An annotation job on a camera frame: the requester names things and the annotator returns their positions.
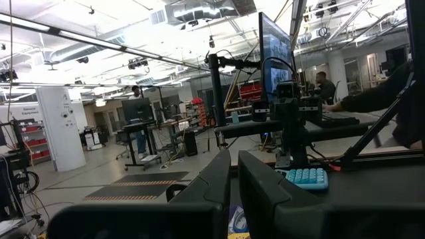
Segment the red bin shelf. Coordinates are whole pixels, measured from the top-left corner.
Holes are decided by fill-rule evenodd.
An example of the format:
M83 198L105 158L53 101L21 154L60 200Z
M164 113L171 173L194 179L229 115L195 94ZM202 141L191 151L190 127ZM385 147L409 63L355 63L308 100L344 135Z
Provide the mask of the red bin shelf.
M43 120L23 119L18 121L19 133L30 151L34 164L50 161L50 149Z
M195 107L195 117L198 119L199 126L208 126L208 116L203 99L195 97L192 100L192 105Z

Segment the black keyboard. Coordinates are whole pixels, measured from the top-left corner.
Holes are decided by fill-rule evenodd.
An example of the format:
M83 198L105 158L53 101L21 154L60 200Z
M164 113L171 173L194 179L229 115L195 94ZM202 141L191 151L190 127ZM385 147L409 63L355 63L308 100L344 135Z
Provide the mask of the black keyboard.
M357 125L360 121L357 118L336 114L334 112L323 112L319 126L323 128L343 127Z

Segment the white equipment cart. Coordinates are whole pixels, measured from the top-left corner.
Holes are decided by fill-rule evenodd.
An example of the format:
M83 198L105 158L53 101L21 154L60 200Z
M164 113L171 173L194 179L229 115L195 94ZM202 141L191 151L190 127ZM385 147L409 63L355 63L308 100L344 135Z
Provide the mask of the white equipment cart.
M85 127L84 137L86 140L86 149L88 151L101 149L103 147L103 145L100 142L98 133L96 132L94 127Z

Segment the person's hand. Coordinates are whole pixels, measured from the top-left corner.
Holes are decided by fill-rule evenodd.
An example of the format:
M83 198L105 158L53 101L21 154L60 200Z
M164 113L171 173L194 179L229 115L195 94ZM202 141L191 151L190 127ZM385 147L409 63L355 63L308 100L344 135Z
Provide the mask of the person's hand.
M332 105L322 105L322 108L328 112L344 112L345 111L340 102L337 102L336 104L332 104Z

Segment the black computer tower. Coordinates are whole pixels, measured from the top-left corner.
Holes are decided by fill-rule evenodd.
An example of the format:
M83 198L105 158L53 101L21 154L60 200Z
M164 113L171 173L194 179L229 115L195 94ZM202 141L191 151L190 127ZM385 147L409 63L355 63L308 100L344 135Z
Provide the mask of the black computer tower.
M184 149L185 149L185 154L187 156L194 156L198 154L195 132L193 131L185 132Z

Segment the black table mat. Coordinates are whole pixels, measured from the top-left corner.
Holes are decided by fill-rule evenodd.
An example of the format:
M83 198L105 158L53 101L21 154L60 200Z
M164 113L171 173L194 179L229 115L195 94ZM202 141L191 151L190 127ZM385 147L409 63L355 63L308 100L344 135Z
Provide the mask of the black table mat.
M330 172L328 177L329 188L309 196L336 204L425 204L425 165Z

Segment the black metal rig frame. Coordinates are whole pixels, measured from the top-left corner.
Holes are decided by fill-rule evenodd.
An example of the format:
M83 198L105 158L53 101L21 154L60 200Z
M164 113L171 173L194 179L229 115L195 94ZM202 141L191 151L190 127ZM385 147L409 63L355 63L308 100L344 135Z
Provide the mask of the black metal rig frame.
M341 165L341 170L349 169L353 166L353 161L359 153L378 135L387 123L397 116L397 108L400 101L407 96L412 96L415 100L414 108L418 112L419 126L421 133L421 144L425 153L425 0L405 0L406 14L408 21L408 35L413 62L412 70L406 86L397 96L397 99L384 109L384 114L368 129L368 131L354 144L349 147L344 154L331 160Z

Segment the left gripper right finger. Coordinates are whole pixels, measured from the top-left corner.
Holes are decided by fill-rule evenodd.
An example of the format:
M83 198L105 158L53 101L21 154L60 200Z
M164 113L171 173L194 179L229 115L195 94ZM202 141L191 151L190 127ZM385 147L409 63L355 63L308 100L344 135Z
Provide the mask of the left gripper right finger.
M323 201L247 151L238 153L240 199L251 239L323 239Z

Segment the black monitor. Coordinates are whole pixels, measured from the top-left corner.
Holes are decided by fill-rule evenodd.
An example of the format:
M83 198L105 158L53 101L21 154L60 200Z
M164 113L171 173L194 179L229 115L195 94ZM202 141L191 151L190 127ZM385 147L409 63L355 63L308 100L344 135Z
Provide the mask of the black monitor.
M123 100L122 108L126 121L152 121L154 120L151 102L148 98L137 98L132 100Z

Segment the striped edge floor mat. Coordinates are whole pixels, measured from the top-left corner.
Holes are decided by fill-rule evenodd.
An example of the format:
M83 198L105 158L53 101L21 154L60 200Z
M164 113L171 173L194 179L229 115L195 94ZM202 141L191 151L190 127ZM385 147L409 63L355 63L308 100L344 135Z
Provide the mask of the striped edge floor mat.
M127 175L124 178L113 182L111 186L130 187L130 186L151 186L151 185L171 185L180 181L188 172L173 173L153 173L142 175Z
M162 195L169 185L103 187L84 200L153 200Z

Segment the black standing desk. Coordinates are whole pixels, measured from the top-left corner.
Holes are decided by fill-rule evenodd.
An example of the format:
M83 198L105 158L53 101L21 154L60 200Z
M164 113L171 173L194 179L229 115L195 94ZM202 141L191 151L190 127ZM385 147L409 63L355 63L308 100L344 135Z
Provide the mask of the black standing desk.
M157 163L162 163L161 156L159 156L157 152L167 151L168 148L165 148L165 147L163 149L156 148L155 139L152 133L154 129L162 129L162 128L169 129L169 135L170 135L172 148L174 152L178 155L178 153L176 152L176 143L174 141L177 133L174 132L175 130L174 127L178 126L180 123L186 123L186 122L189 123L190 121L191 121L191 118L183 118L180 120L169 121L169 122L159 123L159 124L155 124L154 121L150 121L150 122L132 123L132 124L123 126L123 128L119 131L119 133L126 134L131 161L132 161L132 163L130 164L125 164L124 170L127 171L130 167L142 167L143 170L146 170L146 167L153 161L156 161ZM148 149L149 149L149 155L140 159L139 161L136 161L135 152L133 150L133 146L132 146L132 142L130 138L130 135L137 131L144 132L146 136L146 140L147 140Z

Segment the black monitor pole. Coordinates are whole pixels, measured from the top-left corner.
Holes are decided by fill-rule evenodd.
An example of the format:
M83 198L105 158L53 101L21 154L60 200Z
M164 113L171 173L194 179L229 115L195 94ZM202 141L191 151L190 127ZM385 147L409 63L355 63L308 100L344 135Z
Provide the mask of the black monitor pole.
M219 68L224 68L226 65L234 66L237 70L242 70L244 68L255 68L260 69L259 62L252 62L248 60L234 60L225 58L224 56L217 56L217 54L208 54L207 63L209 65L209 70L211 72L212 80L212 92L214 96L214 105L215 105L215 120L216 126L226 125L226 118L224 115L224 103L222 100L222 90L221 90L221 81L220 81L220 72Z

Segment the light blue calculator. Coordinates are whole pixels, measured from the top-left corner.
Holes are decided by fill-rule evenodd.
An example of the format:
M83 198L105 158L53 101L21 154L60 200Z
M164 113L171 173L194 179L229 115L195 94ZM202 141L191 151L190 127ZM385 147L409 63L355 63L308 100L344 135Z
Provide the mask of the light blue calculator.
M291 169L289 171L276 169L275 172L307 191L323 191L329 187L327 172L322 168Z

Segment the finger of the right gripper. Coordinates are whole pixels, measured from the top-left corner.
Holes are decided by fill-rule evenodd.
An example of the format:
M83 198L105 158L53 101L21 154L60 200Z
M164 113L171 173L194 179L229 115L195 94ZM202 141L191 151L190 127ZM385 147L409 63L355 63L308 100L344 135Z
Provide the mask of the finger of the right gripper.
M285 105L280 100L274 100L272 102L272 108L271 108L271 118L273 120L279 121L282 128L284 128L285 123Z
M298 126L299 106L296 98L288 98L286 100L286 125L288 128Z

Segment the black equipment stand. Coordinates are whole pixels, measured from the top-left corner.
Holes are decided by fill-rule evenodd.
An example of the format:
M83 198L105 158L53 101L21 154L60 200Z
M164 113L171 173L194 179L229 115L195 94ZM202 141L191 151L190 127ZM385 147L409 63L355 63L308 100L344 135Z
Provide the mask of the black equipment stand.
M34 208L25 212L25 199L34 195L39 178L28 171L30 151L23 141L19 122L15 119L3 123L0 121L0 146L9 150L0 153L0 222L19 220L19 222L35 221L37 226L43 226L44 220Z

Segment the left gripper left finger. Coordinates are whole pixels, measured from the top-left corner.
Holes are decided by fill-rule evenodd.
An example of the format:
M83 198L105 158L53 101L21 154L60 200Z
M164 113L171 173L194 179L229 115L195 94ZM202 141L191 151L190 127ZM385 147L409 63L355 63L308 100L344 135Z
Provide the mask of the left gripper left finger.
M168 187L169 239L226 239L230 205L228 150L220 151L188 184Z

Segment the white square pillar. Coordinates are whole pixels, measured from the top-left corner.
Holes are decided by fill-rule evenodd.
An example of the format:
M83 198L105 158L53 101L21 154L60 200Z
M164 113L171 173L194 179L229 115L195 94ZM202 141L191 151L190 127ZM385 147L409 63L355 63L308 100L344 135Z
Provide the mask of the white square pillar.
M38 104L56 172L72 171L86 164L74 108L64 87L39 87Z

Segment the purple plastic pencil case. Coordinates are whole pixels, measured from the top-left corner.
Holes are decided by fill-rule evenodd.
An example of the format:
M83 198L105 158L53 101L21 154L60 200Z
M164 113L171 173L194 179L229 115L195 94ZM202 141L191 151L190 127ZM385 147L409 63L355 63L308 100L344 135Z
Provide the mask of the purple plastic pencil case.
M235 233L233 228L232 228L232 224L233 224L233 221L234 221L234 217L241 212L244 212L244 209L242 208L241 204L237 204L236 206L232 206L230 208L229 218L228 218L229 219L229 221L228 221L228 235Z

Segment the person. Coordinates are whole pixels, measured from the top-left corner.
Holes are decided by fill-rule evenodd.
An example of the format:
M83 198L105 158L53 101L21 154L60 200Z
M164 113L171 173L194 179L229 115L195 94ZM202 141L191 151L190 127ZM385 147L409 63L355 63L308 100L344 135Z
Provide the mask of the person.
M325 72L318 72L315 77L317 89L315 94L319 96L327 105L332 105L336 87L334 83L327 79Z
M141 94L140 87L134 85L131 87L133 94L128 98L129 100L135 100L139 98L143 98ZM147 156L146 151L146 136L142 134L142 132L138 131L134 133L136 141L137 141L137 154L140 159L143 159Z
M357 95L346 96L340 103L344 112L369 113L384 110L397 99L398 94L404 89L412 70L411 60L399 66L392 75L383 83L374 88L369 88ZM418 112L414 108L415 100L407 96L400 101L397 108L396 127L392 137L382 146L403 146L407 149L422 149L421 133Z

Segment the grey side desk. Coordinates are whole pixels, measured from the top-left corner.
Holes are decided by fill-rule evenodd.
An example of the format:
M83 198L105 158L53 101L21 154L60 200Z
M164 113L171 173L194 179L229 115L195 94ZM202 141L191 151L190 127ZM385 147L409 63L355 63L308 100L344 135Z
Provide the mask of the grey side desk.
M315 125L314 123L307 121L305 128L309 134L308 139L312 142L318 142L331 139L343 139L348 137L362 136L378 120L377 117L369 115L361 116L360 114L347 112L345 115L357 118L359 123L356 125L322 128L318 125ZM241 123L230 123L225 126L216 127L214 129L214 133L217 138L221 137L224 139L230 139L281 130L282 125L279 121L267 119L263 122L244 121Z

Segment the desk monitor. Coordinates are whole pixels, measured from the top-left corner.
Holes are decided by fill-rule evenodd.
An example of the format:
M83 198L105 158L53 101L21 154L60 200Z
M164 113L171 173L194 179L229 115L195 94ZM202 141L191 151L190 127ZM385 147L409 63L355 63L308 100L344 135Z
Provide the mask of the desk monitor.
M290 36L265 13L258 14L262 98L271 102L277 98L276 86L292 79Z

